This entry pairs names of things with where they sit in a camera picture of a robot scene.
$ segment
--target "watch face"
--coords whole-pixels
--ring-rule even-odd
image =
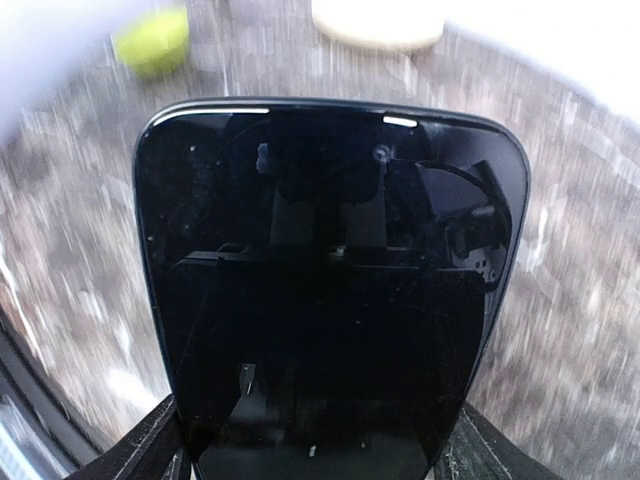
[[[135,156],[154,320],[204,478],[424,478],[511,271],[529,171],[490,121],[239,99]]]

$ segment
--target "beige base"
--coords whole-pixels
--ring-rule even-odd
[[[336,40],[374,49],[414,50],[442,36],[436,0],[312,0],[316,27]]]

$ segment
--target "granite surface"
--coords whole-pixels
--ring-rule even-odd
[[[0,151],[0,304],[80,414],[113,442],[168,391],[131,190],[153,113],[226,95],[424,105],[503,123],[531,161],[524,241],[470,402],[563,477],[640,477],[638,130],[453,31],[376,53],[323,37],[304,2],[187,3],[188,65],[141,81],[96,45]]]

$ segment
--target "gray stone surface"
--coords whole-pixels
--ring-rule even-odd
[[[78,411],[115,441],[168,390],[131,190],[134,142],[153,113],[223,95],[425,105],[505,124],[531,160],[524,241],[471,403],[566,478],[638,478],[638,131],[455,32],[431,50],[382,54],[322,37],[294,0],[268,2],[260,19],[188,3],[188,65],[142,81],[97,45],[0,151],[0,304]]]

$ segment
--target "green object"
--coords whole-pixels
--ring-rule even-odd
[[[116,59],[144,77],[168,73],[189,50],[186,7],[167,8],[112,38]]]

